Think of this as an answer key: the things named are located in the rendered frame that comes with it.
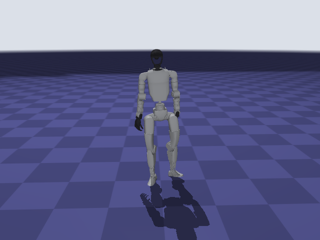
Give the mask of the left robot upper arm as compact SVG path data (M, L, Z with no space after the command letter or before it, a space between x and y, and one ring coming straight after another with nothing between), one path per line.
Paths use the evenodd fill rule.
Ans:
M180 97L180 92L178 90L178 75L173 70L168 70L168 72L169 72L169 77L171 78L171 88L172 88L171 96L173 98L178 98Z

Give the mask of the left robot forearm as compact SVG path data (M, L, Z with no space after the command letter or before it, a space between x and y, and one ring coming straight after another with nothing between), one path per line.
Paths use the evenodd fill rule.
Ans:
M179 112L180 114L180 96L173 98L173 113L176 115L176 112Z

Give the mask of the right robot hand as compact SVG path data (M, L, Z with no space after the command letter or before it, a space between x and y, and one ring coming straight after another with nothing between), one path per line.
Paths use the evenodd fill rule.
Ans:
M136 129L138 129L139 131L142 131L142 130L140 129L140 127L143 129L143 127L142 127L142 125L141 125L142 114L140 114L139 117L136 116L135 118L136 118L136 120L135 120L134 126L135 126Z

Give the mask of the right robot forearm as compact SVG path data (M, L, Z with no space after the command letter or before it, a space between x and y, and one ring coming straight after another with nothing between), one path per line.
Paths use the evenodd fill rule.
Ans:
M139 118L140 114L143 114L144 111L144 101L143 100L139 100L140 99L140 94L138 94L137 96L137 112L136 112L136 116Z

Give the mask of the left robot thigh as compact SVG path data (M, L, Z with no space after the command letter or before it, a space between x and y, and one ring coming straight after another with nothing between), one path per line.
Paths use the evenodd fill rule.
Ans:
M166 143L166 148L173 151L178 145L180 138L179 121L173 112L167 112L167 121L169 125L170 141Z

